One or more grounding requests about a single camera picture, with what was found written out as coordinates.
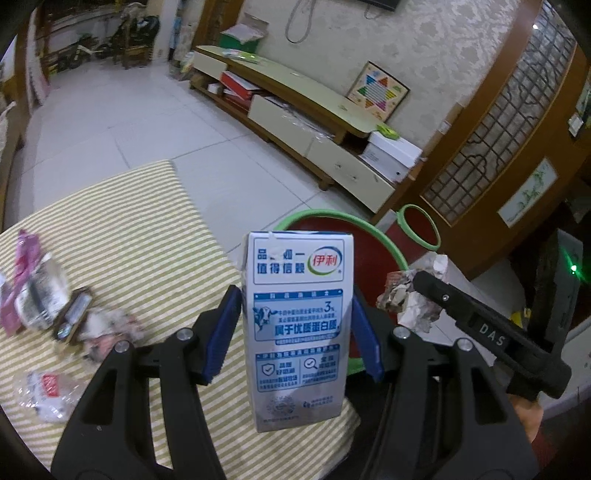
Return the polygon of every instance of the green box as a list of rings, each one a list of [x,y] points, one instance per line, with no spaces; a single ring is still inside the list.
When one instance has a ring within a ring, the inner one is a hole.
[[[258,40],[247,41],[243,45],[238,40],[236,40],[234,37],[231,37],[230,35],[226,35],[225,33],[222,33],[222,35],[220,36],[219,45],[221,48],[231,48],[233,50],[241,50],[241,51],[245,51],[248,53],[256,53],[256,49],[258,48],[261,40],[262,39],[259,38]]]

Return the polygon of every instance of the wooden door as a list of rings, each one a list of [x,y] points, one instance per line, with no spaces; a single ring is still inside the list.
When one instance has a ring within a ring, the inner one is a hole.
[[[551,213],[591,153],[589,131],[575,141],[567,124],[588,68],[550,3],[524,0],[489,74],[402,198],[432,215],[441,250],[468,278]],[[548,162],[556,172],[550,187],[522,189]],[[515,194],[523,212],[507,224],[498,212]]]
[[[193,48],[217,45],[220,33],[238,21],[244,0],[205,0],[199,26],[193,37]]]

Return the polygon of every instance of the milk carton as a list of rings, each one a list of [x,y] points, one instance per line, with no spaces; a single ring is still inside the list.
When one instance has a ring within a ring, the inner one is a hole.
[[[255,426],[340,414],[353,296],[353,236],[253,232],[243,262],[246,366]]]

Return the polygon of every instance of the lattice window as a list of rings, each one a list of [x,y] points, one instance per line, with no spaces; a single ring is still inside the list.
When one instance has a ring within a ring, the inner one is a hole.
[[[491,110],[423,197],[449,223],[472,205],[525,143],[544,116],[576,42],[544,1],[531,38]]]

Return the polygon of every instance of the trash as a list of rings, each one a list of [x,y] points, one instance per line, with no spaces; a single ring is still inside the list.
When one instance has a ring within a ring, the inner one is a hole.
[[[53,326],[53,338],[62,347],[77,342],[78,331],[86,320],[92,301],[90,287],[77,288],[72,292],[70,300],[58,314]]]
[[[45,254],[15,300],[22,324],[32,330],[47,330],[70,300],[64,271],[51,254]]]
[[[2,307],[0,309],[0,323],[7,336],[14,335],[21,328],[21,319],[15,309],[17,295],[23,285],[29,280],[31,273],[37,268],[43,251],[37,235],[30,235],[20,230],[17,237],[17,249],[14,261],[13,288],[4,279],[2,285]]]
[[[84,344],[85,358],[96,363],[101,363],[120,340],[137,345],[143,339],[140,323],[121,309],[90,309],[78,333],[78,341]]]
[[[195,58],[195,52],[190,51],[181,60],[180,74],[177,77],[179,82],[189,80],[193,74],[193,60]]]
[[[414,290],[413,279],[417,271],[424,270],[439,280],[445,280],[449,259],[447,255],[429,252],[414,270],[393,272],[386,279],[386,290],[378,297],[379,309],[398,314],[398,324],[415,332],[428,333],[442,308]]]
[[[46,423],[65,423],[70,418],[83,385],[56,372],[19,372],[13,377],[15,401]]]
[[[261,58],[254,53],[248,53],[242,50],[236,50],[235,48],[226,48],[222,50],[222,57],[232,60],[242,60],[250,63],[260,63]]]

